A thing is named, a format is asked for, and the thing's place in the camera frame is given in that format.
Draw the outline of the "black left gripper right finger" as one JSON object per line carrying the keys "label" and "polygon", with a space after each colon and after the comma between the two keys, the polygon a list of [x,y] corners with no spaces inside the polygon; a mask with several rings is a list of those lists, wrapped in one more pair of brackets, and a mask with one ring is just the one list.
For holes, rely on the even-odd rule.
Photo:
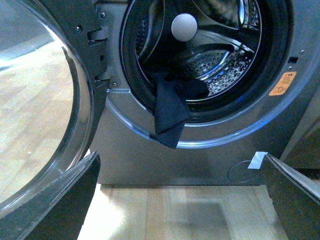
{"label": "black left gripper right finger", "polygon": [[273,207],[289,240],[320,238],[320,185],[267,154],[261,165]]}

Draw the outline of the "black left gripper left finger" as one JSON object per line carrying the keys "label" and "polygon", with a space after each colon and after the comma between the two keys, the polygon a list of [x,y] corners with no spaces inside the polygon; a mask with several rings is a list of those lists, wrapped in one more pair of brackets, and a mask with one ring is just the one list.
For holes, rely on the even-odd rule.
{"label": "black left gripper left finger", "polygon": [[0,219],[2,240],[76,240],[101,167],[94,151],[26,203]]}

